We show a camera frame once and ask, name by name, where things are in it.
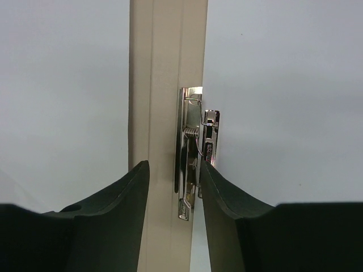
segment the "white wall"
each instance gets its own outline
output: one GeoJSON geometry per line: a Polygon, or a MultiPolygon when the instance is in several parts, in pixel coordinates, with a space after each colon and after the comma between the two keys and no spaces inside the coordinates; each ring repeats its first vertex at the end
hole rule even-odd
{"type": "MultiPolygon", "coordinates": [[[[359,0],[209,1],[203,99],[221,111],[228,180],[271,205],[363,201],[362,12],[359,0]]],[[[195,218],[191,272],[210,271],[195,218]]]]}
{"type": "Polygon", "coordinates": [[[0,5],[0,202],[59,210],[128,170],[129,1],[0,5]]]}

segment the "beige door frame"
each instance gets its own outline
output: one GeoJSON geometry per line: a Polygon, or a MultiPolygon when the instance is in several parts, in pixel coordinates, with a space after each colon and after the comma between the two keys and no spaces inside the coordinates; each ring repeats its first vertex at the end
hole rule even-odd
{"type": "Polygon", "coordinates": [[[189,271],[192,223],[173,192],[176,98],[202,85],[207,0],[131,0],[129,166],[150,162],[140,272],[189,271]]]}

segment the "coiled spring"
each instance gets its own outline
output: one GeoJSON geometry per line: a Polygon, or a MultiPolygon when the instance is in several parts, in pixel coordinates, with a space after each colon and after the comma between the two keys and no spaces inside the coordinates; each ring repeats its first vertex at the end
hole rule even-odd
{"type": "Polygon", "coordinates": [[[183,133],[187,137],[199,138],[199,129],[191,129],[190,127],[186,127],[183,129],[183,133]]]}

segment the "chrome hardware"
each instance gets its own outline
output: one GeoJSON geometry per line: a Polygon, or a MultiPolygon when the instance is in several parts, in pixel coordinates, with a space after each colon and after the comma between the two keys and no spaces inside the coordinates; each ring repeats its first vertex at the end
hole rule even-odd
{"type": "Polygon", "coordinates": [[[204,158],[213,162],[212,165],[214,166],[219,117],[219,111],[206,110],[205,116],[202,118],[202,87],[182,88],[180,90],[178,97],[174,191],[179,194],[179,218],[182,220],[189,220],[194,208],[195,192],[197,187],[199,187],[199,165],[201,159],[204,158]],[[199,138],[202,134],[204,137],[201,149],[199,138]]]}

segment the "metal latch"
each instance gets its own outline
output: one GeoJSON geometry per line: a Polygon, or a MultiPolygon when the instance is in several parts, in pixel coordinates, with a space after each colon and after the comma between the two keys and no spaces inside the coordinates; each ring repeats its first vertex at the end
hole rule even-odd
{"type": "Polygon", "coordinates": [[[182,88],[178,96],[174,191],[179,194],[179,218],[189,220],[195,194],[201,197],[201,159],[216,163],[220,112],[206,110],[202,116],[202,87],[182,88]],[[200,146],[200,135],[203,135],[200,146]]]}

